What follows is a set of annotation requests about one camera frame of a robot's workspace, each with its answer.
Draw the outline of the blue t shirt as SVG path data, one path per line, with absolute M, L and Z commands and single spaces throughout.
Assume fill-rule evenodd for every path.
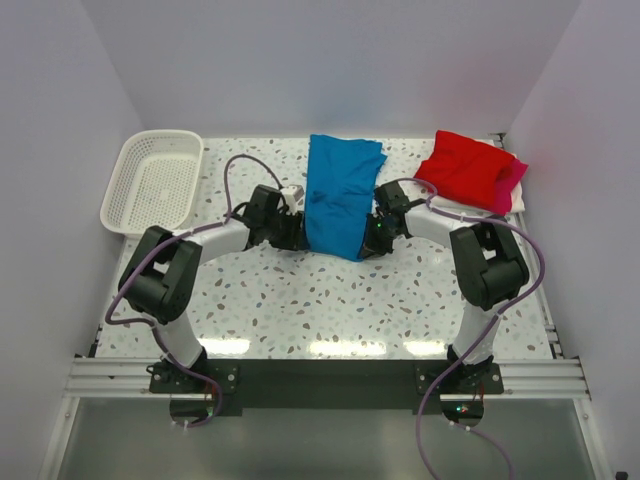
M 310 136 L 304 220 L 311 251 L 360 260 L 375 182 L 385 161 L 378 141 Z

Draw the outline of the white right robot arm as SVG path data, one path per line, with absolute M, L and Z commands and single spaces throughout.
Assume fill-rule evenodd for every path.
M 375 211 L 367 215 L 359 257 L 393 252 L 399 237 L 422 238 L 448 248 L 457 285 L 465 300 L 459 332 L 448 347 L 448 386 L 469 392 L 481 380 L 479 365 L 493 360 L 493 344 L 503 312 L 522 298 L 530 271 L 503 217 L 465 217 L 443 211 L 431 200 L 411 200 L 400 183 L 374 189 Z

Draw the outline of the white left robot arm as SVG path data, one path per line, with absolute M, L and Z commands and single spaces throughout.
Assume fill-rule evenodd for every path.
M 114 301 L 126 300 L 140 314 L 137 320 L 151 328 L 173 366 L 173 382 L 183 391 L 196 392 L 207 380 L 207 354 L 187 315 L 199 267 L 263 242 L 281 250 L 306 250 L 304 215 L 298 209 L 303 196 L 299 185 L 259 185 L 221 223 L 181 233 L 153 226 L 141 237 Z

